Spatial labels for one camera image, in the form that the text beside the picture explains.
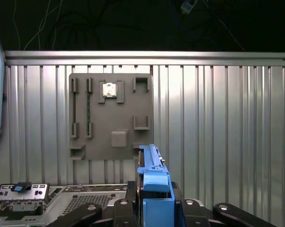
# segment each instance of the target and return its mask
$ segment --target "gray pegboard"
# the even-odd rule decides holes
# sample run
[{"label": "gray pegboard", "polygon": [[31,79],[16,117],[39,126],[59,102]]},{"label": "gray pegboard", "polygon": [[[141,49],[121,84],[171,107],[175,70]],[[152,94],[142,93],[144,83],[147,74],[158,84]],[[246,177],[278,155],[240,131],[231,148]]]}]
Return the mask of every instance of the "gray pegboard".
[{"label": "gray pegboard", "polygon": [[150,74],[73,73],[69,84],[72,159],[132,159],[153,143]]}]

